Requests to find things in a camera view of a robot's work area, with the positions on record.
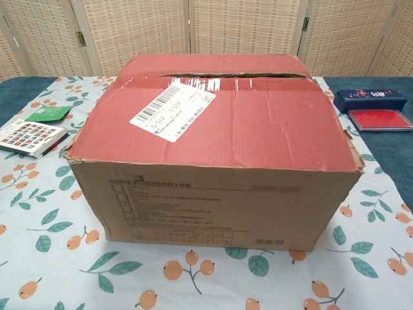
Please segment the brown cardboard box red top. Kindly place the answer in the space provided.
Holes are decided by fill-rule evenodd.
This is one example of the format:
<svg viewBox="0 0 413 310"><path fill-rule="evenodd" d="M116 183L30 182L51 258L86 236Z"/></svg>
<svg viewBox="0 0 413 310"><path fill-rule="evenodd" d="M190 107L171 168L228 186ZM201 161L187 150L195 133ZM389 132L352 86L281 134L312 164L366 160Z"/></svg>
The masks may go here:
<svg viewBox="0 0 413 310"><path fill-rule="evenodd" d="M107 239L311 251L363 174L288 54L145 54L64 156Z"/></svg>

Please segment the navy blue oblong box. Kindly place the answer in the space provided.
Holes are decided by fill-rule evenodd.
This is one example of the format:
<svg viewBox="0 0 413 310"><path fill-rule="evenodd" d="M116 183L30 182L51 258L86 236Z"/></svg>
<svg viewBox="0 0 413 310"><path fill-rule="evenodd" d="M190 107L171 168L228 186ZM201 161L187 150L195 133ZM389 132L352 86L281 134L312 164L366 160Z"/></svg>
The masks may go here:
<svg viewBox="0 0 413 310"><path fill-rule="evenodd" d="M402 111L407 99L392 89L348 89L338 90L333 104L346 114L350 110L390 109Z"/></svg>

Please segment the woven wooden folding screen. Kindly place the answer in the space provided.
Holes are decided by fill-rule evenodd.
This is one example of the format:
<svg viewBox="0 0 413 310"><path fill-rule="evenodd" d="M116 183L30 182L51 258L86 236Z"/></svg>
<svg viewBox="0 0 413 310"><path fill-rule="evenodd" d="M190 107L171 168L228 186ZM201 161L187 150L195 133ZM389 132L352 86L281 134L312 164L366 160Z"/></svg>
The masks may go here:
<svg viewBox="0 0 413 310"><path fill-rule="evenodd" d="M413 78L413 0L0 0L0 82L115 76L152 53L292 54L315 76Z"/></svg>

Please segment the green paper packet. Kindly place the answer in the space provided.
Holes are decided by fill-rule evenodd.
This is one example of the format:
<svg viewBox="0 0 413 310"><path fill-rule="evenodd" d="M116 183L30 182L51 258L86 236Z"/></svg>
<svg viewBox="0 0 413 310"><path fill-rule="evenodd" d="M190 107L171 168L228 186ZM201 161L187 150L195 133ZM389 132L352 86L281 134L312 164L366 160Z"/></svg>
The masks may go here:
<svg viewBox="0 0 413 310"><path fill-rule="evenodd" d="M29 117L27 117L26 121L34 121L34 122L50 122L50 121L59 121L63 119L69 111L72 109L72 106L61 106L61 107L49 107L44 106Z"/></svg>

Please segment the red ink pad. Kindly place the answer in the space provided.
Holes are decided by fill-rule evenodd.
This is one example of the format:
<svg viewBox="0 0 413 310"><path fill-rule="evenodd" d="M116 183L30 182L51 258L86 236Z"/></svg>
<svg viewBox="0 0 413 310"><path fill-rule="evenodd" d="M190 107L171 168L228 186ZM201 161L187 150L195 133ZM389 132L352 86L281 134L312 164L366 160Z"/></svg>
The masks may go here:
<svg viewBox="0 0 413 310"><path fill-rule="evenodd" d="M350 110L347 115L360 131L413 131L413 122L398 110Z"/></svg>

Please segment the booklet with colourful squares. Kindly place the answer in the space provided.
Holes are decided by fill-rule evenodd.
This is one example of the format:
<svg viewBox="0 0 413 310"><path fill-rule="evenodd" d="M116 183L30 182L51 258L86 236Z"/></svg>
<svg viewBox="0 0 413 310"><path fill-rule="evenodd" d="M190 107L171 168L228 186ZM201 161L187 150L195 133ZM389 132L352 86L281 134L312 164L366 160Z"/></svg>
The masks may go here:
<svg viewBox="0 0 413 310"><path fill-rule="evenodd" d="M0 149L41 158L68 134L66 128L18 119L0 129Z"/></svg>

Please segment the floral leaf fruit tablecloth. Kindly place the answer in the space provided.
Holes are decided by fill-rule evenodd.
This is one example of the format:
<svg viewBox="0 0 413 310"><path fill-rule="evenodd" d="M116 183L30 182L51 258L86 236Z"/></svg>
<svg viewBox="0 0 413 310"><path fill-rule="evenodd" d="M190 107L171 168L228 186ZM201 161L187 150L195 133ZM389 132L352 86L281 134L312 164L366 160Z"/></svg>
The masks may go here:
<svg viewBox="0 0 413 310"><path fill-rule="evenodd" d="M311 251L107 239L64 153L116 79L60 77L8 121L72 106L55 151L0 150L0 310L413 310L413 207L322 77L364 167Z"/></svg>

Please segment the blue table cover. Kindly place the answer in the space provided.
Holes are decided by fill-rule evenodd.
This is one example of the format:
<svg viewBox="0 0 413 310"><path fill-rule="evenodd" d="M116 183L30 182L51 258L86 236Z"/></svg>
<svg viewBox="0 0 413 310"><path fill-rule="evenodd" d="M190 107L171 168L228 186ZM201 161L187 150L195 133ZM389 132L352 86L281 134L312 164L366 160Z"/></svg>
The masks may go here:
<svg viewBox="0 0 413 310"><path fill-rule="evenodd" d="M55 81L54 77L16 77L0 83L0 125ZM407 98L403 113L413 121L413 77L326 77L331 91L353 88L394 89ZM403 201L413 207L413 132L362 132L361 137L394 181Z"/></svg>

